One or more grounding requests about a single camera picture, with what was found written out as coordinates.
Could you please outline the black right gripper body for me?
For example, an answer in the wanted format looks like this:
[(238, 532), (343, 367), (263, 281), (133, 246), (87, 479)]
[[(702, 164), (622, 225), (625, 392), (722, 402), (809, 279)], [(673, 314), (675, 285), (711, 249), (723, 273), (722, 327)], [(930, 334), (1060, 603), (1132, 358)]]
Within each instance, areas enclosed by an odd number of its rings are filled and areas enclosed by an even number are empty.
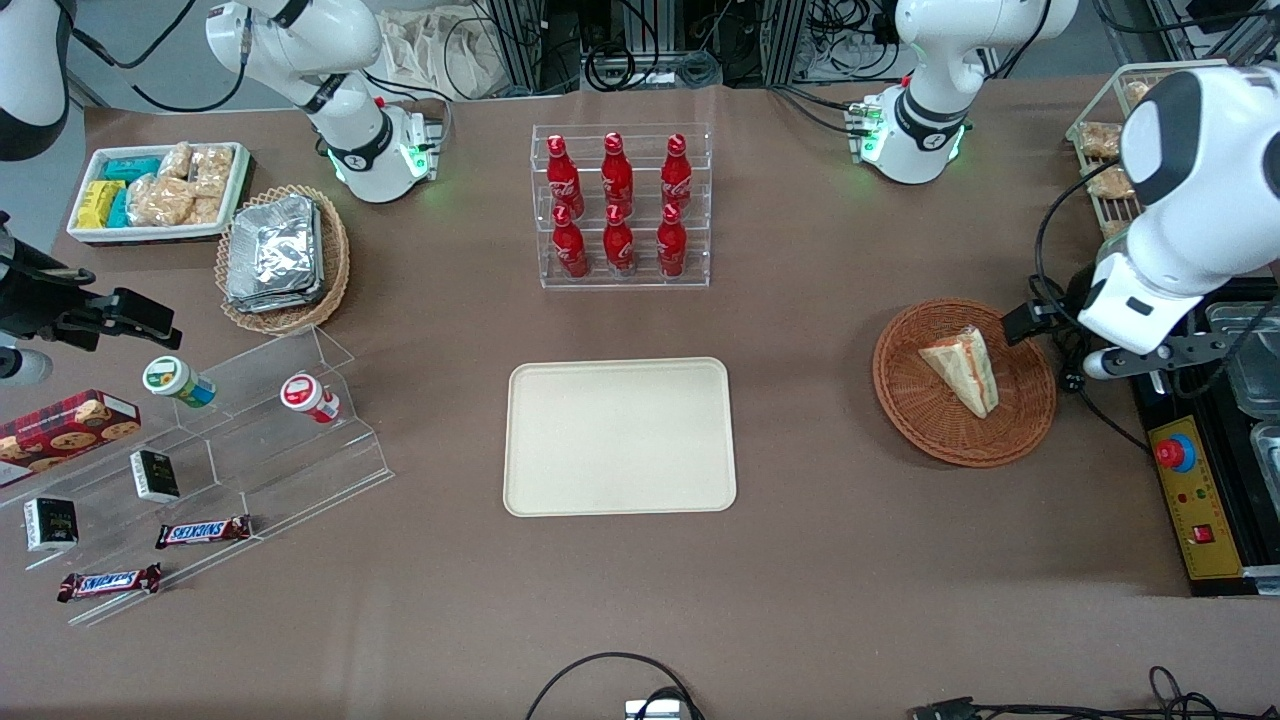
[(64, 316), (86, 309), (86, 286), (96, 275), (72, 269), (55, 258), (18, 240), (1, 214), (1, 329), (22, 340), (45, 340), (70, 346), (95, 346), (96, 334), (63, 325)]

